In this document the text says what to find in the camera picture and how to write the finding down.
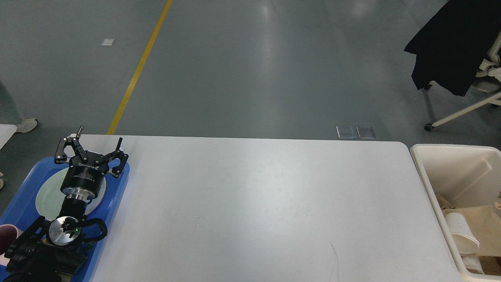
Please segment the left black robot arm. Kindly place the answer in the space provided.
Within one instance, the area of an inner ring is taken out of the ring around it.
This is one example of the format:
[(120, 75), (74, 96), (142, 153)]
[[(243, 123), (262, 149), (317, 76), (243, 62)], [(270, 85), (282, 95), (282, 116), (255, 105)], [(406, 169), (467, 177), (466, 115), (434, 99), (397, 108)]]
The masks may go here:
[(1, 216), (21, 230), (1, 240), (3, 282), (85, 282), (97, 265), (104, 239), (124, 193), (129, 155), (86, 150), (63, 136), (54, 157), (35, 164)]

